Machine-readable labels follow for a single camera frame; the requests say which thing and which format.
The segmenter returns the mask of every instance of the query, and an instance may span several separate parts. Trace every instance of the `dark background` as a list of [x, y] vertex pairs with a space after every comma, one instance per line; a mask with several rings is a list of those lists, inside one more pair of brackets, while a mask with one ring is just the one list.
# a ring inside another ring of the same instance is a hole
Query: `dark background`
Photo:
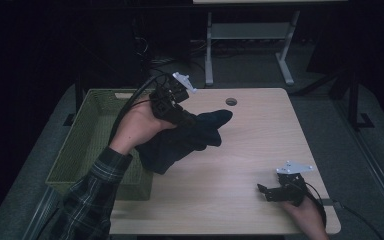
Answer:
[[[96, 6], [94, 1], [0, 1], [0, 204], [69, 86], [79, 80], [85, 90], [137, 86], [147, 75], [147, 62], [135, 54], [135, 31], [155, 47], [172, 46], [166, 50], [187, 60], [187, 51], [179, 49], [205, 29], [205, 15], [199, 14], [153, 14], [132, 23], [128, 15], [101, 19], [70, 10], [91, 4]], [[327, 74], [346, 65], [384, 109], [384, 1], [350, 1], [348, 8], [322, 16], [323, 25], [311, 21], [311, 14], [303, 12], [295, 37], [320, 37], [311, 70]]]

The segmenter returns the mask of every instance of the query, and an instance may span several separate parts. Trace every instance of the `hand-mounted device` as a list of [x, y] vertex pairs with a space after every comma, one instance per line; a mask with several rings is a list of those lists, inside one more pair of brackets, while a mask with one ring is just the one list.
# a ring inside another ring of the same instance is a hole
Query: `hand-mounted device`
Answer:
[[195, 120], [191, 114], [184, 110], [179, 103], [189, 98], [186, 89], [195, 93], [189, 82], [189, 76], [179, 73], [169, 75], [167, 84], [157, 85], [149, 95], [152, 102], [152, 112], [158, 119], [166, 120], [175, 125], [193, 126]]
[[140, 88], [138, 88], [126, 102], [123, 108], [117, 115], [114, 121], [113, 127], [110, 132], [108, 143], [112, 141], [117, 132], [118, 125], [124, 115], [134, 105], [134, 101], [148, 88], [157, 78], [166, 76], [168, 77], [168, 86], [164, 84], [157, 84], [156, 89], [150, 94], [150, 100], [152, 101], [152, 112], [156, 118], [164, 119], [176, 125], [191, 126], [194, 124], [191, 115], [184, 110], [178, 103], [189, 98], [186, 89], [189, 89], [192, 93], [197, 91], [193, 88], [189, 82], [189, 76], [184, 76], [178, 72], [169, 75], [167, 73], [159, 76], [149, 78]]
[[312, 166], [287, 161], [284, 167], [276, 169], [281, 187], [268, 189], [261, 184], [257, 184], [257, 186], [267, 201], [291, 201], [294, 206], [298, 207], [308, 192], [304, 178], [300, 173], [312, 170]]

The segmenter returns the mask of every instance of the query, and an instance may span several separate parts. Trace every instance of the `black fabric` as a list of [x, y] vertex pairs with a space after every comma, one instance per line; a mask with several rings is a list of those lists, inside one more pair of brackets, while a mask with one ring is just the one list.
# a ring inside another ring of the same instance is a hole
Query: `black fabric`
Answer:
[[176, 161], [193, 151], [203, 151], [207, 146], [220, 146], [218, 129], [232, 118], [232, 112], [218, 110], [193, 115], [195, 125], [179, 126], [159, 132], [150, 141], [136, 146], [144, 168], [164, 174]]

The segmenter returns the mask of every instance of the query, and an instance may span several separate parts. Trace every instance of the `motion capture device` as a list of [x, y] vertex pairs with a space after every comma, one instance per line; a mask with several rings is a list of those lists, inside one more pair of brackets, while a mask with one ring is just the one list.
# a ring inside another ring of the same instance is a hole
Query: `motion capture device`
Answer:
[[197, 91], [189, 82], [189, 76], [178, 72], [168, 75], [167, 83], [157, 85], [149, 95], [154, 116], [178, 126], [193, 126], [195, 120], [179, 105], [180, 102], [189, 98], [187, 89], [192, 93]]
[[287, 161], [282, 168], [276, 169], [280, 187], [269, 189], [261, 184], [257, 184], [257, 186], [268, 202], [290, 201], [294, 206], [298, 207], [301, 205], [304, 196], [306, 196], [306, 192], [308, 192], [301, 173], [312, 170], [312, 166]]

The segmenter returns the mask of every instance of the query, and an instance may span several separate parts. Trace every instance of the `metal stand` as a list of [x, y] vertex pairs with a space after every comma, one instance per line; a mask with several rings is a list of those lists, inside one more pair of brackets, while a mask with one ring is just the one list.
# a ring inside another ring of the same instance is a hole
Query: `metal stand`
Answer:
[[286, 64], [286, 55], [294, 35], [299, 11], [295, 11], [290, 22], [284, 23], [213, 23], [212, 13], [208, 13], [207, 22], [207, 54], [205, 56], [205, 85], [212, 86], [213, 66], [211, 61], [212, 39], [284, 39], [285, 45], [281, 52], [276, 53], [283, 78], [287, 85], [293, 85], [289, 68]]
[[355, 131], [359, 131], [360, 128], [373, 128], [373, 122], [370, 120], [369, 116], [365, 113], [361, 113], [363, 122], [358, 122], [357, 112], [358, 112], [358, 78], [354, 73], [351, 76], [350, 83], [350, 93], [349, 93], [349, 103], [348, 103], [348, 121]]

